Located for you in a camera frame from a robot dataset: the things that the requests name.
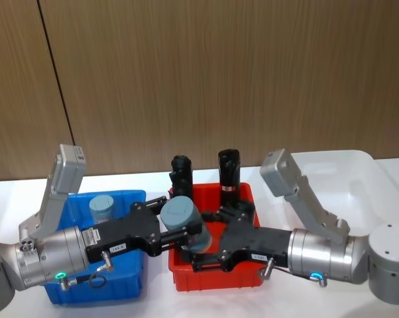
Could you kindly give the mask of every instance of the tabletop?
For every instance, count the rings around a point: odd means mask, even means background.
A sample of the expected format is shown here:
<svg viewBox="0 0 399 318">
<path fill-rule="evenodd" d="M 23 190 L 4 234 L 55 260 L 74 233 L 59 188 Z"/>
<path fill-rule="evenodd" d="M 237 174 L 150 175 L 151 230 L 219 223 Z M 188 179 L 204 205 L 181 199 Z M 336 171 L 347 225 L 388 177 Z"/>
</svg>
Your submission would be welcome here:
<svg viewBox="0 0 399 318">
<path fill-rule="evenodd" d="M 399 192 L 399 159 L 377 163 Z M 241 170 L 241 181 L 258 177 L 258 167 Z M 194 172 L 196 183 L 217 182 L 218 178 L 218 170 Z M 18 224 L 40 207 L 45 184 L 46 180 L 0 182 L 1 242 L 18 241 Z M 171 186 L 168 172 L 94 176 L 84 178 L 80 192 L 111 191 L 127 188 L 127 184 L 146 189 L 147 199 L 165 195 L 163 189 Z M 367 283 L 354 286 L 330 281 L 327 288 L 319 288 L 276 271 L 259 288 L 177 292 L 168 270 L 168 253 L 145 260 L 143 291 L 137 299 L 58 306 L 37 286 L 17 292 L 0 317 L 399 317 L 399 306 L 375 298 Z"/>
</svg>

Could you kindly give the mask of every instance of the blue plastic bin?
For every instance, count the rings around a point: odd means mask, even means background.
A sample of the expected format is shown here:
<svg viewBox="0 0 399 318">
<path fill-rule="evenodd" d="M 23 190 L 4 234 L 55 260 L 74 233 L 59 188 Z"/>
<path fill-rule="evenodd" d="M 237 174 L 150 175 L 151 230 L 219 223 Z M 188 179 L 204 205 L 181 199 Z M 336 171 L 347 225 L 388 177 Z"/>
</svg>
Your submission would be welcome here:
<svg viewBox="0 0 399 318">
<path fill-rule="evenodd" d="M 145 202 L 146 193 L 142 190 L 121 190 L 107 192 L 91 192 L 74 194 L 68 200 L 62 210 L 62 216 L 57 231 L 77 225 L 84 229 L 93 225 L 93 219 L 89 210 L 89 202 L 97 195 L 106 194 L 114 199 L 114 218 L 124 217 L 129 213 L 130 206 L 134 202 Z M 107 283 L 98 289 L 89 287 L 87 282 L 74 285 L 68 291 L 62 291 L 58 281 L 44 284 L 45 290 L 52 303 L 81 303 L 87 301 L 103 301 L 113 299 L 135 298 L 141 294 L 143 252 L 133 250 L 112 258 L 114 271 L 101 273 L 107 278 Z M 90 264 L 89 269 L 70 276 L 69 280 L 82 275 L 88 275 L 102 265 L 102 262 Z"/>
</svg>

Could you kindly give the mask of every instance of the label sticker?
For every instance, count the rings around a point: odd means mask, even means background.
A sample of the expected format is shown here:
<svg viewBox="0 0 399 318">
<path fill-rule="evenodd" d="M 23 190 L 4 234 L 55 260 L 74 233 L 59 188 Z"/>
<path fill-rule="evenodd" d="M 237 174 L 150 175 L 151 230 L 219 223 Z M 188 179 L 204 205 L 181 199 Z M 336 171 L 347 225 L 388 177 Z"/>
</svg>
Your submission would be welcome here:
<svg viewBox="0 0 399 318">
<path fill-rule="evenodd" d="M 96 245 L 97 242 L 101 240 L 98 230 L 94 230 L 93 227 L 82 231 L 82 237 L 86 246 Z"/>
<path fill-rule="evenodd" d="M 251 254 L 251 258 L 253 260 L 262 260 L 263 262 L 267 262 L 267 256 L 266 255 Z"/>
<path fill-rule="evenodd" d="M 126 243 L 123 243 L 123 244 L 120 244 L 120 245 L 116 245 L 116 246 L 110 247 L 109 248 L 109 252 L 111 254 L 113 254 L 113 253 L 117 253 L 117 252 L 120 252 L 121 250 L 125 250 L 125 249 L 126 249 Z"/>
<path fill-rule="evenodd" d="M 93 231 L 93 235 L 94 235 L 96 241 L 101 240 L 101 237 L 100 237 L 100 235 L 99 235 L 98 229 L 95 229 L 95 230 Z"/>
</svg>

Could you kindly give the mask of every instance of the wood grain panel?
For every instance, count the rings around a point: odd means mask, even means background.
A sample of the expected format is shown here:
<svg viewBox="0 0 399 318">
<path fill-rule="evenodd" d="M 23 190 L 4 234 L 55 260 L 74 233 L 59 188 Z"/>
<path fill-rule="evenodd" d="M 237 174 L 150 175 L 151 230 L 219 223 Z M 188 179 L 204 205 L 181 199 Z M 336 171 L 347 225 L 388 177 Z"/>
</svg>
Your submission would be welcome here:
<svg viewBox="0 0 399 318">
<path fill-rule="evenodd" d="M 36 0 L 0 0 L 0 180 L 45 177 L 72 142 Z"/>
<path fill-rule="evenodd" d="M 41 0 L 94 174 L 269 150 L 399 156 L 399 1 Z"/>
</svg>

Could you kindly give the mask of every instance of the blue led light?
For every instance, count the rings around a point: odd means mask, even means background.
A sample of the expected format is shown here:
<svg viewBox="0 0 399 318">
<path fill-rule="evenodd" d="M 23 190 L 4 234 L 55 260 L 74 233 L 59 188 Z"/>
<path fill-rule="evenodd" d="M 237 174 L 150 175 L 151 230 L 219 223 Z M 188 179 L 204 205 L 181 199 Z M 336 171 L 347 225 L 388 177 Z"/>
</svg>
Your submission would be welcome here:
<svg viewBox="0 0 399 318">
<path fill-rule="evenodd" d="M 316 278 L 319 278 L 320 280 L 323 279 L 323 275 L 320 273 L 317 273 L 317 272 L 311 273 L 310 277 L 316 277 Z"/>
</svg>

